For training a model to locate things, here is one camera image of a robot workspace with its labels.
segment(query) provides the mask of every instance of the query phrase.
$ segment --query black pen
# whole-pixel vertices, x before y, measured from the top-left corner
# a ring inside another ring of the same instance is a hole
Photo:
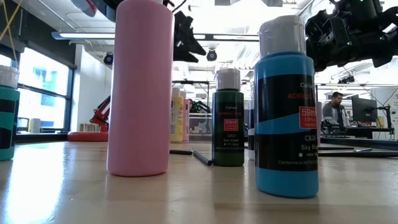
[[[191,156],[191,155],[192,155],[192,151],[187,151],[187,150],[170,150],[170,154]]]
[[[197,152],[196,150],[192,150],[193,152],[193,156],[195,156],[196,158],[198,158],[200,161],[202,161],[202,163],[211,166],[213,165],[213,161],[208,160],[205,156],[203,156],[202,154],[200,154],[199,152]]]

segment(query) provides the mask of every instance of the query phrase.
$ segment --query yellow bottle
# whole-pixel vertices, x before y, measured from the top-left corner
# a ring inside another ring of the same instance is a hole
[[[183,104],[184,104],[184,98],[180,96],[180,89],[173,88],[171,125],[170,125],[170,140],[172,142],[182,141]]]

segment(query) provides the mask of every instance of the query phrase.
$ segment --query camera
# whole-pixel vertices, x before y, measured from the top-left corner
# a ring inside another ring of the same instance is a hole
[[[106,55],[104,57],[104,63],[106,65],[112,65],[113,64],[113,53],[112,52],[106,53]]]
[[[217,60],[217,53],[215,49],[210,49],[209,52],[207,53],[207,61],[209,62],[214,62],[215,60]]]

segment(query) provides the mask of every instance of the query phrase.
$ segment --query ceiling light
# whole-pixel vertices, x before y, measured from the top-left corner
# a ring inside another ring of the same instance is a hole
[[[204,34],[194,34],[193,37],[196,40],[204,40],[204,39],[206,39],[206,35],[204,35]]]
[[[214,40],[255,40],[259,41],[258,35],[214,35]]]
[[[52,32],[52,37],[56,40],[73,40],[73,39],[96,39],[96,40],[113,40],[114,33],[79,33],[79,32]]]
[[[94,32],[52,32],[56,40],[114,40],[115,33],[94,33]],[[242,41],[258,42],[258,35],[236,35],[236,34],[194,34],[196,40],[200,41]]]

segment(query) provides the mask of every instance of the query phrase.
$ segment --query blue paint bottle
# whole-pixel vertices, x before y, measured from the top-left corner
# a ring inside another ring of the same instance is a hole
[[[281,197],[318,192],[317,116],[313,60],[304,22],[282,16],[260,28],[255,66],[256,185]]]

